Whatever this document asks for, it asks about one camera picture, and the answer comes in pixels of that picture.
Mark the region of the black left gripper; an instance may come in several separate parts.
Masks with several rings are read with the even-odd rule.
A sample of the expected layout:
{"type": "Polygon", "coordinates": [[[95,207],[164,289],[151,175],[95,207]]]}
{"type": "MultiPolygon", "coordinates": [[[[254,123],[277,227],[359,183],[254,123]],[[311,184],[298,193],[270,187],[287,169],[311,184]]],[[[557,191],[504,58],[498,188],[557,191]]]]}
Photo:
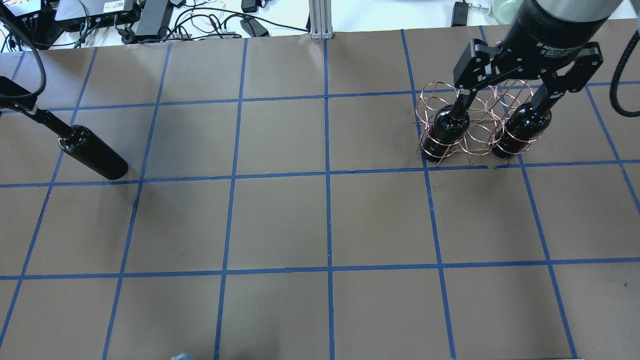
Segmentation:
{"type": "Polygon", "coordinates": [[[13,80],[0,76],[0,107],[27,113],[37,111],[37,96],[13,80]]]}

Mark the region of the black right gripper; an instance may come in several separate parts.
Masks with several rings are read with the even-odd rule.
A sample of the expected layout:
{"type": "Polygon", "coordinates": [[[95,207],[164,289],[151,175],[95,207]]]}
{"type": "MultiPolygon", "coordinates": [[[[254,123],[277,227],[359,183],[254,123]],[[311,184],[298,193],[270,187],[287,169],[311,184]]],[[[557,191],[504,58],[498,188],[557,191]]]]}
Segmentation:
{"type": "Polygon", "coordinates": [[[594,35],[620,6],[619,0],[524,0],[499,43],[474,38],[454,67],[454,116],[462,117],[478,91],[505,80],[541,79],[531,98],[544,116],[567,93],[582,91],[603,63],[594,35]],[[566,75],[554,75],[571,65],[566,75]]]}

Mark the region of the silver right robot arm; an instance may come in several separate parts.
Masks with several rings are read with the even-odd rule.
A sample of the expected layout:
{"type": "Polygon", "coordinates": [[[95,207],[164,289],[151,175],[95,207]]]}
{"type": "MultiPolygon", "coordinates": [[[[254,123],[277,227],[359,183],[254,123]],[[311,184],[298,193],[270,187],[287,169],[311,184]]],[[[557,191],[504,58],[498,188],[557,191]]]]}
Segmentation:
{"type": "Polygon", "coordinates": [[[566,92],[579,92],[603,63],[592,40],[619,0],[525,0],[502,41],[473,39],[454,68],[458,91],[451,114],[461,116],[478,91],[506,80],[542,80],[532,97],[548,112],[566,92]]]}

